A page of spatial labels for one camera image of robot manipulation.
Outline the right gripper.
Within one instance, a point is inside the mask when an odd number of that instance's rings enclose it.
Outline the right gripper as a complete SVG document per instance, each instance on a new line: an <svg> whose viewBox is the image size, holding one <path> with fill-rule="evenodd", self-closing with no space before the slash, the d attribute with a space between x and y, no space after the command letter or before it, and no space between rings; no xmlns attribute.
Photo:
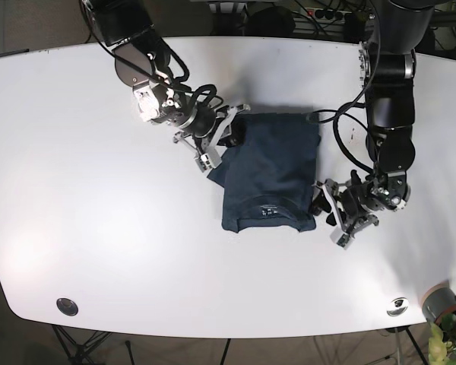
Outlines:
<svg viewBox="0 0 456 365"><path fill-rule="evenodd" d="M174 134L173 143L183 143L196 154L203 154L208 148L216 146L234 148L245 141L246 123L239 115L251 110L248 104L210 106L196 103L189 117Z"/></svg>

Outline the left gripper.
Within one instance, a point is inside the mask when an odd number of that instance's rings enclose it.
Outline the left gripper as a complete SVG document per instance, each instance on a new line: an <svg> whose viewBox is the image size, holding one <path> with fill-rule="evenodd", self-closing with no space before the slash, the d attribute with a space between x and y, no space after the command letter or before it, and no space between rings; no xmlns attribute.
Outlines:
<svg viewBox="0 0 456 365"><path fill-rule="evenodd" d="M354 187L332 179L316 182L314 187L317 193L309 208L313 216L326 213L327 224L339 227L353 237L367 227L378 226L377 216L360 203Z"/></svg>

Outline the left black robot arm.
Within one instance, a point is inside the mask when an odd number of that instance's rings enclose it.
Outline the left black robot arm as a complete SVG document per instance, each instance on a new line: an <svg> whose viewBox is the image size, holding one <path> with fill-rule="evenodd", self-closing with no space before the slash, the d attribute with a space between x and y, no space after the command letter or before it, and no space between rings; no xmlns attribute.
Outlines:
<svg viewBox="0 0 456 365"><path fill-rule="evenodd" d="M416 74L415 48L423 39L436 1L372 1L373 31L360 50L363 89L337 110L327 109L327 118L316 110L307 115L312 124L332 125L335 141L356 170L345 183L332 179L317 183L315 199L319 210L328 212L334 226L332 240L349 246L355 235L379 224L376 212L398 211L410 197L407 172L416 150L412 142L416 112L413 79ZM357 160L344 146L339 121L352 108L366 111L366 148L371 166ZM357 170L367 173L360 178Z"/></svg>

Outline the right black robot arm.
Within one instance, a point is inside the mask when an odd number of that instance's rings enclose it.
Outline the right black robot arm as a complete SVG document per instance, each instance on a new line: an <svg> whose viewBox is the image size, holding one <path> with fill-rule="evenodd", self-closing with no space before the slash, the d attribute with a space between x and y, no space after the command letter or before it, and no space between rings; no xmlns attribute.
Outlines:
<svg viewBox="0 0 456 365"><path fill-rule="evenodd" d="M216 146L243 144L248 106L227 106L214 84L188 86L190 71L158 34L142 1L81 1L92 37L115 60L116 74L132 89L141 118L176 128L174 141L191 138L198 156Z"/></svg>

